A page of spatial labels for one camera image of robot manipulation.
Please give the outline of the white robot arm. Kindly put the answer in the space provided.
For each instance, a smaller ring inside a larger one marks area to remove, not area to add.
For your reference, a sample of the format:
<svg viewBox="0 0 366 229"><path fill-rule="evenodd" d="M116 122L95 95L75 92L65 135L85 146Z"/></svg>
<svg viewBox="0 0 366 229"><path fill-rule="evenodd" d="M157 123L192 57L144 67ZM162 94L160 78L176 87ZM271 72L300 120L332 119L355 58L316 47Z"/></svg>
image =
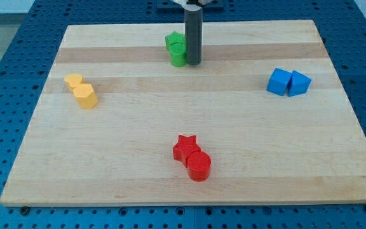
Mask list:
<svg viewBox="0 0 366 229"><path fill-rule="evenodd" d="M195 4L198 6L205 6L211 3L213 0L172 0L174 3L177 3L181 6L186 6L188 4Z"/></svg>

